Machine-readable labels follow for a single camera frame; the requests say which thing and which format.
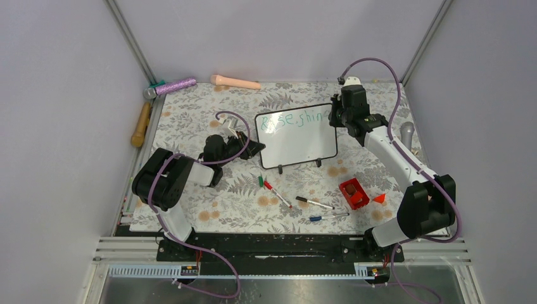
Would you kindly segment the white whiteboard black frame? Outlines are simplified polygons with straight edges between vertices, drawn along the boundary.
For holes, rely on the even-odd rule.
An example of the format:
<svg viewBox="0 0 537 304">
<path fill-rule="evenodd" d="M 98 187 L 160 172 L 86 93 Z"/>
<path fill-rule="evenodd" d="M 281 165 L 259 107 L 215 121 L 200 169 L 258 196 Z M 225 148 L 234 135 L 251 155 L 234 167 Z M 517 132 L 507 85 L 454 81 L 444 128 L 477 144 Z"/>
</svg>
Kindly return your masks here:
<svg viewBox="0 0 537 304">
<path fill-rule="evenodd" d="M 281 168 L 334 158 L 338 154 L 336 129 L 329 125 L 331 104 L 317 104 L 261 113 L 255 117 L 264 169 Z"/>
</svg>

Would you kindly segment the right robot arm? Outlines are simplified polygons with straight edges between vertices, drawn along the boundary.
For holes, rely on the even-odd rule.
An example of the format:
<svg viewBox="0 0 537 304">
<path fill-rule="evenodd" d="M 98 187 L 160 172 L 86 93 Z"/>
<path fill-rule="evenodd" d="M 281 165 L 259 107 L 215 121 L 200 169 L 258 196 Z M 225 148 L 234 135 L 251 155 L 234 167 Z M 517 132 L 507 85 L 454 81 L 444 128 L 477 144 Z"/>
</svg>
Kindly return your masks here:
<svg viewBox="0 0 537 304">
<path fill-rule="evenodd" d="M 370 113 L 362 85 L 344 85 L 331 102 L 330 125 L 346 128 L 351 137 L 380 159 L 403 192 L 396 217 L 365 232 L 363 252 L 369 260 L 380 260 L 388 253 L 388 246 L 455 223 L 454 180 L 449 175 L 437 175 L 408 153 L 390 133 L 386 118 Z"/>
</svg>

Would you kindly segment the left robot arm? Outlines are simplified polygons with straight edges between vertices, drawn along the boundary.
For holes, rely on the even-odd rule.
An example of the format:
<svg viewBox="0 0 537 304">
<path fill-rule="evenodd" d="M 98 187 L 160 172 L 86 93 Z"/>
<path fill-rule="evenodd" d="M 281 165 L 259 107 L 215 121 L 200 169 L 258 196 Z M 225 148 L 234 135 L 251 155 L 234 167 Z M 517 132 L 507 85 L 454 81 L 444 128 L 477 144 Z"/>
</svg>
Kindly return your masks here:
<svg viewBox="0 0 537 304">
<path fill-rule="evenodd" d="M 132 181 L 132 193 L 156 214 L 166 237 L 174 240 L 172 252 L 181 260 L 191 259 L 197 246 L 189 239 L 193 227 L 179 204 L 186 186 L 215 187 L 223 176 L 222 167 L 235 156 L 249 160 L 266 148 L 242 131 L 236 134 L 227 139 L 220 135 L 207 137 L 200 163 L 189 156 L 158 148 Z"/>
</svg>

